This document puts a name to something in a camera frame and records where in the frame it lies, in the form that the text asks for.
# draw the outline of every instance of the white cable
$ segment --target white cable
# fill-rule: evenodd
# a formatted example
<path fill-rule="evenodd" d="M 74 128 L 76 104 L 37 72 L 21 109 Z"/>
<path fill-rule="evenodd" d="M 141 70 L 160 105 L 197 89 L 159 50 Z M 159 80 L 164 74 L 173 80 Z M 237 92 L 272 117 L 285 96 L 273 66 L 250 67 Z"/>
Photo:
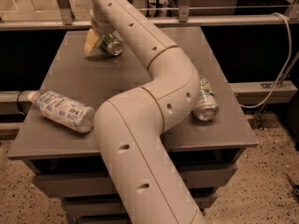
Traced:
<path fill-rule="evenodd" d="M 287 30 L 288 30 L 288 38 L 289 38 L 289 55 L 288 55 L 288 58 L 287 58 L 287 61 L 284 63 L 284 65 L 282 66 L 279 74 L 278 74 L 278 77 L 277 79 L 275 80 L 274 84 L 272 85 L 272 89 L 271 91 L 268 93 L 268 95 L 260 102 L 258 103 L 257 105 L 240 105 L 241 107 L 243 108 L 256 108 L 258 106 L 261 106 L 263 105 L 267 100 L 268 98 L 270 97 L 270 95 L 272 94 L 273 90 L 276 88 L 277 84 L 278 84 L 278 81 L 279 81 L 279 78 L 281 77 L 283 71 L 285 70 L 285 68 L 287 67 L 288 63 L 289 63 L 289 60 L 291 58 L 291 54 L 292 54 L 292 37 L 291 37 L 291 29 L 290 29 L 290 26 L 288 24 L 288 21 L 286 20 L 286 18 L 280 14 L 280 13 L 273 13 L 273 15 L 277 16 L 277 17 L 280 17 L 281 19 L 283 19 L 283 21 L 285 22 L 286 24 L 286 27 L 287 27 Z"/>

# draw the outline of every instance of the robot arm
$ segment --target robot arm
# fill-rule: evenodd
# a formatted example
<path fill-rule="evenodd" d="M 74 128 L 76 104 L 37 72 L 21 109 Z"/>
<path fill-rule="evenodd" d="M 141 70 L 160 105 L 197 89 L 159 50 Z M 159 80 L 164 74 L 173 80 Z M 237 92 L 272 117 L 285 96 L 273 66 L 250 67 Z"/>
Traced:
<path fill-rule="evenodd" d="M 101 155 L 130 219 L 135 224 L 206 223 L 160 140 L 197 101 L 195 67 L 126 0 L 92 1 L 95 17 L 119 32 L 152 77 L 103 103 L 94 118 Z"/>

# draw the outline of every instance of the gray tabletop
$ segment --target gray tabletop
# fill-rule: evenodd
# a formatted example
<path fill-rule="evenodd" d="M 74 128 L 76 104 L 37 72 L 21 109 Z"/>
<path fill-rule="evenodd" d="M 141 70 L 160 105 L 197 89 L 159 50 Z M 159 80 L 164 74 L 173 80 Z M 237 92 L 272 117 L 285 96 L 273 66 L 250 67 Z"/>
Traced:
<path fill-rule="evenodd" d="M 212 121 L 189 115 L 164 134 L 169 151 L 242 148 L 257 139 L 246 120 L 200 28 L 163 28 L 191 58 L 199 73 L 209 79 L 220 113 Z M 68 32 L 60 46 L 42 91 L 56 91 L 97 109 L 106 99 L 150 81 L 148 72 L 124 44 L 122 55 L 109 58 L 98 50 L 83 52 L 86 31 Z M 30 109 L 8 156 L 44 159 L 100 155 L 93 131 L 76 133 Z"/>

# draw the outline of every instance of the floor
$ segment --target floor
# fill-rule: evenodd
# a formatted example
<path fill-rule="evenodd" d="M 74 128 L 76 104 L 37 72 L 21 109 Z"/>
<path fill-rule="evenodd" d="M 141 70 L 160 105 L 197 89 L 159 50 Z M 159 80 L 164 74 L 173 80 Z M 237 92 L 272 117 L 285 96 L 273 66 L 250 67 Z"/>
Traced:
<path fill-rule="evenodd" d="M 285 176 L 299 183 L 299 152 L 279 114 L 263 114 L 263 126 L 254 128 L 260 145 L 243 153 L 238 171 L 205 210 L 207 224 L 299 223 L 299 200 Z M 0 124 L 0 223 L 66 224 L 60 201 L 31 183 L 33 173 L 24 163 L 7 159 L 20 127 Z"/>

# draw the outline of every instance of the table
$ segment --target table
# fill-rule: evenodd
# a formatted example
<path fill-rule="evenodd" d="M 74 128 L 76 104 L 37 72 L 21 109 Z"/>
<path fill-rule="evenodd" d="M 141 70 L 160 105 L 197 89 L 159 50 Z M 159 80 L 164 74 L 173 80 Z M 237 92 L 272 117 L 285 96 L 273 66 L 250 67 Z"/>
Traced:
<path fill-rule="evenodd" d="M 163 28 L 211 83 L 220 107 L 212 121 L 190 114 L 162 135 L 201 209 L 217 198 L 237 170 L 236 160 L 258 141 L 200 28 Z M 122 55 L 110 58 L 102 50 L 83 52 L 87 31 L 67 32 L 41 91 L 56 91 L 97 109 L 106 99 L 150 81 L 150 76 L 124 44 Z M 45 119 L 32 107 L 8 157 L 24 161 L 35 173 L 33 182 L 78 223 L 127 223 L 121 199 L 108 176 L 94 132 L 76 133 Z"/>

